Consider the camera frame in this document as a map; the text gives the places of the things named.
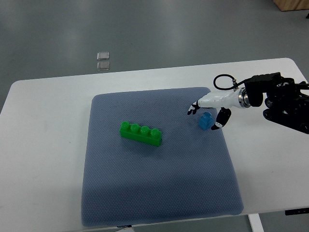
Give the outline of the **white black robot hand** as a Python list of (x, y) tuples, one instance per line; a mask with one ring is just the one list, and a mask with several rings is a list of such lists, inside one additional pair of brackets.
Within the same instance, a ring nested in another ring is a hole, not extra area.
[(211, 130), (221, 129), (226, 125), (231, 116), (230, 108), (232, 106), (240, 108), (239, 103), (239, 90), (233, 91), (228, 90), (224, 91), (215, 91), (209, 92), (204, 95), (202, 98), (191, 104), (188, 109), (187, 114), (196, 114), (197, 110), (200, 108), (220, 108), (219, 113), (217, 114), (216, 121), (214, 125), (211, 127)]

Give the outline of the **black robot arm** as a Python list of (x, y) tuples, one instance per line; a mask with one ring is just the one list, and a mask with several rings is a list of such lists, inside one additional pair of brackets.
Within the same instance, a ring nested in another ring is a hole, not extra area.
[(309, 96), (305, 81), (295, 83), (292, 78), (282, 77), (279, 72), (255, 75), (241, 82), (244, 84), (249, 104), (259, 107), (265, 103), (265, 119), (308, 134)]

